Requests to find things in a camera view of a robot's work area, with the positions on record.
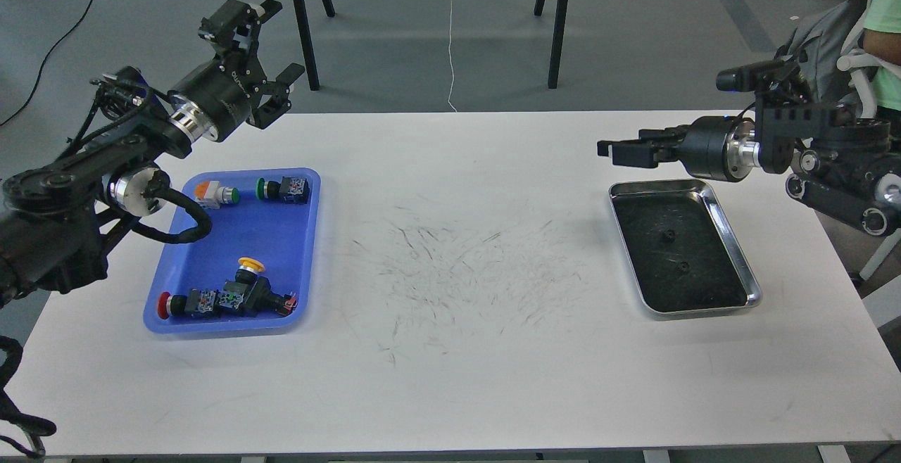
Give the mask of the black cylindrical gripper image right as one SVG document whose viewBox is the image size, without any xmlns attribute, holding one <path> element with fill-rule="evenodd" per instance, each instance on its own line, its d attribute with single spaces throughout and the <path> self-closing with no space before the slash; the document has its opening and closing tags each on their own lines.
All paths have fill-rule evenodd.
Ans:
<svg viewBox="0 0 901 463">
<path fill-rule="evenodd" d="M 728 183 L 738 183 L 759 165 L 757 150 L 754 122 L 731 116 L 705 116 L 689 126 L 640 129 L 637 139 L 596 143 L 598 155 L 619 167 L 682 162 L 692 177 Z"/>
</svg>

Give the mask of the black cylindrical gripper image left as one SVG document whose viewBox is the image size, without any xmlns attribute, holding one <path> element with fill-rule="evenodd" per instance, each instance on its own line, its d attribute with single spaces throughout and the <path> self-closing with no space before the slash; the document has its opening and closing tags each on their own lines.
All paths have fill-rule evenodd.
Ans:
<svg viewBox="0 0 901 463">
<path fill-rule="evenodd" d="M 170 122 L 190 142 L 200 138 L 223 142 L 242 123 L 267 129 L 289 111 L 292 85 L 305 68 L 290 63 L 270 80 L 258 59 L 261 27 L 280 11 L 282 4 L 276 0 L 257 5 L 227 0 L 202 18 L 199 37 L 212 46 L 215 56 L 168 91 L 174 109 Z"/>
</svg>

